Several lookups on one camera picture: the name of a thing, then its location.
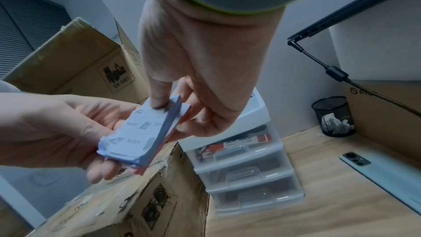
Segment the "camera lens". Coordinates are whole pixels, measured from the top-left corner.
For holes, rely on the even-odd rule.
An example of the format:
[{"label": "camera lens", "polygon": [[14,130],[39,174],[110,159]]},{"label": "camera lens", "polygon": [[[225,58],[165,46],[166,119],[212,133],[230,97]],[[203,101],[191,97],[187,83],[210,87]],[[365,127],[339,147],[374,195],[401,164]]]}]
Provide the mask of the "camera lens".
[{"label": "camera lens", "polygon": [[346,154],[345,154],[345,156],[346,156],[347,158],[356,158],[356,157],[357,157],[357,155],[356,155],[356,154],[354,154],[354,153],[352,153],[352,152],[350,152],[350,153],[346,153]]}]

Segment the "floor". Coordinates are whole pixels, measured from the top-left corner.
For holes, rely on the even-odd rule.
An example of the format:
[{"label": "floor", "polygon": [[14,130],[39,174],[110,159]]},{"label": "floor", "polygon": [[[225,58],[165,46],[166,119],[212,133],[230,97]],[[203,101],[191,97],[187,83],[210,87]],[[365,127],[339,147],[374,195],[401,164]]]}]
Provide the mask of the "floor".
[{"label": "floor", "polygon": [[23,237],[31,230],[32,227],[0,198],[0,236]]}]

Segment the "cardboard box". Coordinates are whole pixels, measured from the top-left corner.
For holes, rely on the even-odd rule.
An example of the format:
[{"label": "cardboard box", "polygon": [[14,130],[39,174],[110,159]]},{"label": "cardboard box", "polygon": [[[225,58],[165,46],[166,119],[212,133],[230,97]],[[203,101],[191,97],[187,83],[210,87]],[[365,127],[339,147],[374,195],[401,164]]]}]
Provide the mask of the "cardboard box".
[{"label": "cardboard box", "polygon": [[[355,82],[421,111],[421,82]],[[348,84],[343,92],[358,134],[421,161],[421,118]]]},{"label": "cardboard box", "polygon": [[133,49],[132,44],[120,46],[77,18],[4,80],[25,92],[71,93],[142,104],[149,97],[147,78]]},{"label": "cardboard box", "polygon": [[121,171],[88,188],[30,237],[202,237],[208,194],[179,145],[168,143],[144,176]]},{"label": "cardboard box", "polygon": [[[142,104],[147,79],[139,54],[75,19],[4,80],[22,91],[71,93]],[[176,143],[168,143],[143,176],[122,169],[64,206],[31,237],[202,237],[208,194]]]}]

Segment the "left hand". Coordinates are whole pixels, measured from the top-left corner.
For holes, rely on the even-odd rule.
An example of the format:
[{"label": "left hand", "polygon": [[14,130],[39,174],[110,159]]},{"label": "left hand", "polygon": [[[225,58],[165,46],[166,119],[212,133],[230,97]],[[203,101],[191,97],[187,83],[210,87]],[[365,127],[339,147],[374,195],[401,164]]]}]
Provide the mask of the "left hand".
[{"label": "left hand", "polygon": [[110,180],[121,163],[98,155],[97,145],[138,107],[97,97],[0,93],[0,165],[80,167],[91,183]]}]

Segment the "right hand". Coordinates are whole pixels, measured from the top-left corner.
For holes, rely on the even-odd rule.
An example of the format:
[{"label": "right hand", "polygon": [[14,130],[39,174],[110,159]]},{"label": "right hand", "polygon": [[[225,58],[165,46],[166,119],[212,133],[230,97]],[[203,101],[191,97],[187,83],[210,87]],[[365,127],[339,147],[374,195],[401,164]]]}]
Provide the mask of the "right hand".
[{"label": "right hand", "polygon": [[257,83],[282,13],[238,16],[186,0],[146,0],[139,38],[150,105],[164,106],[172,82],[179,80],[175,93],[192,106],[172,140],[213,136],[234,123]]}]

